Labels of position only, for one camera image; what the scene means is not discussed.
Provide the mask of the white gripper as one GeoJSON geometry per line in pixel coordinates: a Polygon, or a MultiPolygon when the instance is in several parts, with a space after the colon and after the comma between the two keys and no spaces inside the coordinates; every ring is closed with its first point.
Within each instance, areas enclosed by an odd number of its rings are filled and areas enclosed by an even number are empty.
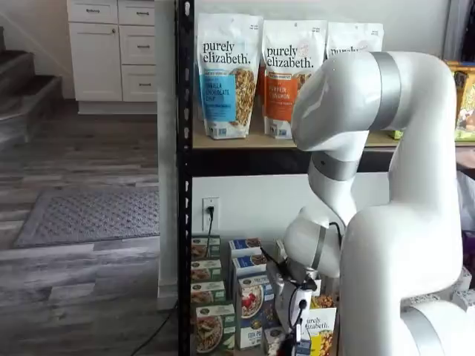
{"type": "Polygon", "coordinates": [[[311,353],[311,340],[302,334],[309,316],[311,297],[310,289],[293,288],[290,292],[288,327],[289,333],[292,334],[293,356],[310,356],[311,353]]]}

